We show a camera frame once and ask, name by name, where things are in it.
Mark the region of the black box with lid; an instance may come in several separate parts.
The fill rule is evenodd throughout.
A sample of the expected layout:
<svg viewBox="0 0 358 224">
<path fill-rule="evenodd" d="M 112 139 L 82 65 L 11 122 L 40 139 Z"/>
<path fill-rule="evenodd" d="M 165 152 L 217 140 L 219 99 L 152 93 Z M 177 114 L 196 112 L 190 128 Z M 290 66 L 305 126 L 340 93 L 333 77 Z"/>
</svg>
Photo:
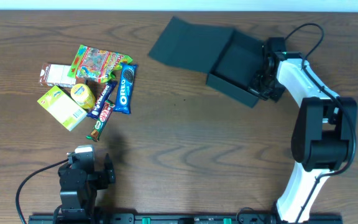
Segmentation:
<svg viewBox="0 0 358 224">
<path fill-rule="evenodd" d="M 263 42 L 235 28 L 191 24 L 173 17 L 149 57 L 207 74 L 208 86 L 250 108 L 260 98 L 250 84 L 263 67 Z"/>
</svg>

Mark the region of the green yellow snack box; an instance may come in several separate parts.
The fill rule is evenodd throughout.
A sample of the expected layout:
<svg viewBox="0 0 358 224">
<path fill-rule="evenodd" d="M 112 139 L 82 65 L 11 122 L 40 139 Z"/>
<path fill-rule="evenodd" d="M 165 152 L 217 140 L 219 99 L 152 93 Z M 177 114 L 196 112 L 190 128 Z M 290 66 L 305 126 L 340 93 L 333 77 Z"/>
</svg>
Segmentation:
<svg viewBox="0 0 358 224">
<path fill-rule="evenodd" d="M 69 131 L 72 131 L 87 115 L 87 112 L 58 86 L 49 89 L 37 102 Z"/>
</svg>

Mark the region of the brown white snack box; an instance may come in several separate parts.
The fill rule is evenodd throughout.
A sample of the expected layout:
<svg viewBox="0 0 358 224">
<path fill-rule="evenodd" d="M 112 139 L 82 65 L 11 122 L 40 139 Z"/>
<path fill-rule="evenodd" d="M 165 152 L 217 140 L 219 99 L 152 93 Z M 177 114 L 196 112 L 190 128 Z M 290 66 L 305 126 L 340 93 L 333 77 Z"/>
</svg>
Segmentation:
<svg viewBox="0 0 358 224">
<path fill-rule="evenodd" d="M 76 84 L 86 84 L 84 78 L 71 78 L 68 76 L 70 65 L 43 63 L 40 71 L 39 83 L 42 86 L 60 86 L 72 88 Z"/>
</svg>

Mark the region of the colourful gummy candy bag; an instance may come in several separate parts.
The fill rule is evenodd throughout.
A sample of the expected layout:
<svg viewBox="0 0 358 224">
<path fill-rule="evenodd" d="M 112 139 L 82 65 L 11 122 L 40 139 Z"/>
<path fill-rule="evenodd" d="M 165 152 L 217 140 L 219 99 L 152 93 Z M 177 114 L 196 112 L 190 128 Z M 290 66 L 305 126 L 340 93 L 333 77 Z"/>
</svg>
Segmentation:
<svg viewBox="0 0 358 224">
<path fill-rule="evenodd" d="M 67 76 L 106 83 L 116 79 L 114 72 L 122 69 L 122 63 L 132 61 L 129 55 L 123 53 L 80 45 Z"/>
</svg>

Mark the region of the blue Oreo cookie pack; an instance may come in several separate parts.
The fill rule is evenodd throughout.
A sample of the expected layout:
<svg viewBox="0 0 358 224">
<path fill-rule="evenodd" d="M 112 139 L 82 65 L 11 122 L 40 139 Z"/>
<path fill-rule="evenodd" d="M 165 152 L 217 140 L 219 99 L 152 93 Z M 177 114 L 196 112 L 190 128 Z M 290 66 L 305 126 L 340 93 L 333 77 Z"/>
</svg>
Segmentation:
<svg viewBox="0 0 358 224">
<path fill-rule="evenodd" d="M 124 114 L 130 114 L 130 103 L 137 65 L 129 65 L 124 63 L 121 63 L 121 65 L 121 78 L 119 82 L 119 88 L 117 90 L 115 107 L 113 110 L 122 112 Z"/>
</svg>

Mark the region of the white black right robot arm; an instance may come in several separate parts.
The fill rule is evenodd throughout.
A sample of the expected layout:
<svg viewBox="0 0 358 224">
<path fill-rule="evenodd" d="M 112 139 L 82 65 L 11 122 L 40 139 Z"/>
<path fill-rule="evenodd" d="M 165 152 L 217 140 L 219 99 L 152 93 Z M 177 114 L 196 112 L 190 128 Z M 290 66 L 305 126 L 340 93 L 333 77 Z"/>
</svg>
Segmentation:
<svg viewBox="0 0 358 224">
<path fill-rule="evenodd" d="M 285 41 L 270 37 L 262 44 L 264 62 L 249 87 L 259 98 L 273 101 L 287 90 L 299 107 L 291 137 L 295 164 L 270 221 L 333 222 L 311 218 L 310 209 L 324 183 L 342 174 L 354 159 L 357 104 L 330 90 L 302 53 L 287 51 Z"/>
</svg>

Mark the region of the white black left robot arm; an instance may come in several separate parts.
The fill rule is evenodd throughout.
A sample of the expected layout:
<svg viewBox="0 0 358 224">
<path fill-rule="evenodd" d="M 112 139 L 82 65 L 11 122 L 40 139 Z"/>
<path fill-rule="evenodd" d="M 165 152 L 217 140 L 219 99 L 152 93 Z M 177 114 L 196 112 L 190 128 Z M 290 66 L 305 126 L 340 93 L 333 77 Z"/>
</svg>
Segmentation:
<svg viewBox="0 0 358 224">
<path fill-rule="evenodd" d="M 104 169 L 94 169 L 93 152 L 72 152 L 58 170 L 62 204 L 54 211 L 53 223 L 97 223 L 95 201 L 98 190 L 107 189 L 116 181 L 109 154 L 104 157 Z"/>
</svg>

